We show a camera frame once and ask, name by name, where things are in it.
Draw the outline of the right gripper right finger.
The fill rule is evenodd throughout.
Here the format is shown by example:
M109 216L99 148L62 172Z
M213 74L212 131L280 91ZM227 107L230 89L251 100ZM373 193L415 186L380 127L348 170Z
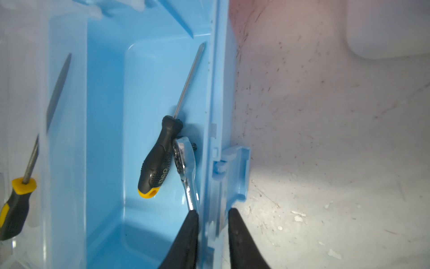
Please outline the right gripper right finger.
M238 209L228 212L228 242L232 269L269 269Z

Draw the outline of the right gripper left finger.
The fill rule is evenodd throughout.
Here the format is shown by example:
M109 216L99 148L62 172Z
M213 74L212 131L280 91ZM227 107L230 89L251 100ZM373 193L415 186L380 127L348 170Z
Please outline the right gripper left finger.
M198 256L199 215L188 212L177 237L159 269L195 269Z

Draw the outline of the blue clear toolbox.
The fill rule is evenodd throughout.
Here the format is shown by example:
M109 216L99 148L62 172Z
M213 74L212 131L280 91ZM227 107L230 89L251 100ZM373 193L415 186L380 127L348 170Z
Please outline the blue clear toolbox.
M232 146L237 45L228 1L2 1L1 202L35 141L29 215L3 269L156 269L188 213L176 171L141 166L176 111L196 144L197 268L222 266L250 149Z

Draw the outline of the white clear toolbox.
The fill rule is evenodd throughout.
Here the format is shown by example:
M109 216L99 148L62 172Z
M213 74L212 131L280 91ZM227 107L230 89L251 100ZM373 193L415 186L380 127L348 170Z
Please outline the white clear toolbox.
M366 59L429 54L429 1L347 1L346 39Z

